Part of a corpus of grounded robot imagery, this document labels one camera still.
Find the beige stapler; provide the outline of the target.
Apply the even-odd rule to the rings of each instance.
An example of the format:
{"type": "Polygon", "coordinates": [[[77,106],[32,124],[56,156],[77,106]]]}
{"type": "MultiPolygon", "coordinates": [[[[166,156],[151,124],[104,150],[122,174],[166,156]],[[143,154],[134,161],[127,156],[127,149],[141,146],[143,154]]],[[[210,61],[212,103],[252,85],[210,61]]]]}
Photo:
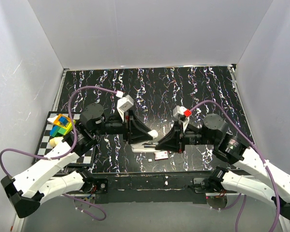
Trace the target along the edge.
{"type": "MultiPolygon", "coordinates": [[[[152,136],[153,139],[156,139],[158,137],[158,132],[156,130],[151,130],[148,132],[148,134],[150,136],[152,136]]],[[[141,152],[144,152],[144,153],[147,153],[147,152],[158,152],[159,150],[156,150],[156,145],[158,143],[156,142],[153,142],[152,140],[151,141],[145,141],[145,142],[140,142],[140,143],[137,143],[137,144],[132,144],[130,145],[131,146],[131,150],[132,152],[134,153],[141,153],[141,152]]]]}

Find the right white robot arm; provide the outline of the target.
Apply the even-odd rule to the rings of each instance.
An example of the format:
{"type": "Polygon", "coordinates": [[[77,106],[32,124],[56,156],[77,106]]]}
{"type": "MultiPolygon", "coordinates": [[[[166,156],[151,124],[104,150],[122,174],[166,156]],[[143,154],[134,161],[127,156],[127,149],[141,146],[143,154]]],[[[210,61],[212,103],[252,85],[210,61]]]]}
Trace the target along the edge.
{"type": "Polygon", "coordinates": [[[290,175],[270,162],[263,163],[258,153],[241,136],[227,132],[228,124],[217,114],[207,115],[197,128],[175,122],[172,129],[159,140],[157,150],[181,153],[186,145],[212,145],[212,153],[221,161],[244,170],[254,179],[239,176],[217,167],[208,179],[198,184],[204,190],[236,191],[272,207],[290,220],[290,175]]]}

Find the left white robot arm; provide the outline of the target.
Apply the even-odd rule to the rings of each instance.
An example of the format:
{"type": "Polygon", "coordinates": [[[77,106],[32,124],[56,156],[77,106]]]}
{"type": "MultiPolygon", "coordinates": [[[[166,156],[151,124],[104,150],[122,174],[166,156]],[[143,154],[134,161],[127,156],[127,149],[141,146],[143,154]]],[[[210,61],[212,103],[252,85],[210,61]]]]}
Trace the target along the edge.
{"type": "Polygon", "coordinates": [[[76,122],[76,130],[70,131],[41,160],[22,173],[5,176],[0,182],[19,218],[33,214],[42,203],[59,195],[81,191],[89,193],[101,190],[106,179],[95,178],[82,168],[63,177],[55,175],[68,164],[78,160],[96,144],[96,135],[121,134],[130,145],[157,138],[158,133],[147,127],[128,109],[123,115],[116,113],[108,119],[103,106],[97,103],[88,105],[76,122]]]}

